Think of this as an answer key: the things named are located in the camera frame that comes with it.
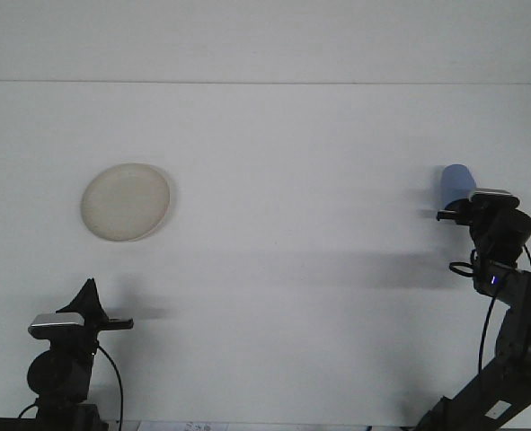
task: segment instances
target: mounted camera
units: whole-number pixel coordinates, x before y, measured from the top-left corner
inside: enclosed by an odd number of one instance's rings
[[[449,269],[470,277],[477,292],[491,297],[483,328],[479,371],[452,400],[443,397],[414,431],[493,431],[531,405],[531,272],[517,259],[531,236],[531,217],[517,209],[520,200],[505,190],[477,189],[461,164],[441,178],[443,209],[437,219],[469,226],[474,249],[469,262]],[[482,347],[492,306],[509,306],[495,346],[482,368]]]
[[[133,320],[110,319],[90,278],[66,307],[40,314],[28,331],[36,339],[49,340],[49,350],[30,365],[28,384],[39,397],[36,422],[39,431],[106,431],[98,409],[80,404],[87,399],[93,357],[102,330],[129,330]]]

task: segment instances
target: white plate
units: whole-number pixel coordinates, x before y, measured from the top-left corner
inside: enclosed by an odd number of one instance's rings
[[[82,218],[87,228],[110,241],[134,241],[151,233],[169,207],[169,185],[152,166],[126,163],[100,173],[87,186]]]

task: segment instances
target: white wall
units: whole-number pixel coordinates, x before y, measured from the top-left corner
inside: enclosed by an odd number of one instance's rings
[[[531,1],[0,0],[0,78],[531,83]]]

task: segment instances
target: white backdrop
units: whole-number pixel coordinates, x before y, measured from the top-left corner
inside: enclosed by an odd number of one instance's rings
[[[171,216],[105,242],[79,202],[124,162],[167,172]],[[531,85],[0,84],[0,415],[34,398],[27,325],[96,277],[136,319],[102,334],[128,418],[414,423],[473,377],[488,305],[447,270],[449,163],[531,215]],[[92,400],[117,415],[101,357]]]
[[[96,277],[136,320],[102,334],[130,419],[414,424],[488,306],[447,270],[471,243],[434,220],[440,170],[531,215],[528,84],[522,0],[0,0],[0,416],[34,400],[27,325]],[[172,204],[116,244],[79,203],[125,162]],[[117,416],[100,356],[91,400]]]
[[[0,0],[0,79],[531,83],[531,1]]]

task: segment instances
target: black cable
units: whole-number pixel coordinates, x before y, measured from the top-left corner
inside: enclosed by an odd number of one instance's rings
[[[514,269],[511,269],[505,276],[499,281],[497,288],[495,290],[495,294],[491,298],[491,303],[489,304],[489,310],[487,311],[487,316],[484,319],[484,324],[482,326],[482,335],[481,335],[481,345],[479,346],[479,363],[477,364],[477,374],[479,376],[479,387],[481,389],[482,393],[482,381],[481,381],[481,371],[482,371],[482,353],[484,352],[484,341],[487,337],[487,329],[489,328],[489,321],[491,320],[491,314],[492,314],[492,308],[495,306],[495,303],[497,302],[497,298],[499,297],[500,291],[505,286],[505,281],[507,281],[507,278],[509,275],[514,271]]]
[[[118,430],[121,431],[121,426],[123,425],[123,385],[121,384],[121,375],[119,375],[118,367],[115,365],[115,362],[113,362],[113,359],[111,359],[111,356],[108,355],[108,353],[103,350],[103,347],[99,344],[97,345],[97,348],[107,357],[111,363],[111,366],[113,366],[113,370],[115,371],[115,375],[118,377],[118,383],[119,383],[119,427]]]
[[[527,254],[527,257],[528,257],[528,262],[531,264],[531,253],[528,252],[528,247],[527,245],[523,245],[523,249],[525,249],[525,253]]]
[[[30,404],[28,407],[26,407],[25,409],[22,410],[22,413],[20,413],[17,418],[21,419],[26,411],[28,411],[29,409],[33,409],[34,407],[37,407],[37,405],[35,403]]]

